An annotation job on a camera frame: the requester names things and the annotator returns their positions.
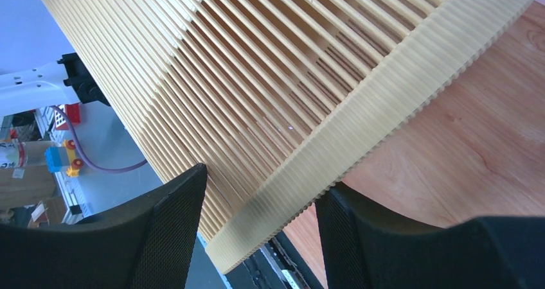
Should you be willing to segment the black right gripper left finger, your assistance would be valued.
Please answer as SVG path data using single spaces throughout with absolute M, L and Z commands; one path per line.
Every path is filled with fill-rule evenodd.
M 73 224 L 1 226 L 2 288 L 184 288 L 208 172 Z

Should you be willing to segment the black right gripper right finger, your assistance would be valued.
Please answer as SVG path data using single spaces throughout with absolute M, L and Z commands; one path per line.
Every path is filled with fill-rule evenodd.
M 442 229 L 338 183 L 316 203 L 330 288 L 543 288 L 544 219 L 482 216 Z

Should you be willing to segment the yellow ribbed bin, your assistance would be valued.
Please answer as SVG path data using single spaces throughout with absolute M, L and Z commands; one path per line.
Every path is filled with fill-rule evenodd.
M 533 0 L 42 0 L 163 182 L 208 167 L 228 273 L 474 63 Z

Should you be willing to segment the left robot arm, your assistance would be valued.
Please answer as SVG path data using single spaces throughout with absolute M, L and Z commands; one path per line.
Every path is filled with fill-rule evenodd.
M 72 105 L 107 98 L 77 53 L 18 73 L 1 75 L 1 116 L 53 105 Z

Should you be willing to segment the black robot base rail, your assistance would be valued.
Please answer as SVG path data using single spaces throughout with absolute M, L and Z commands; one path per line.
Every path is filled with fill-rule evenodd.
M 284 232 L 225 275 L 230 288 L 322 288 Z

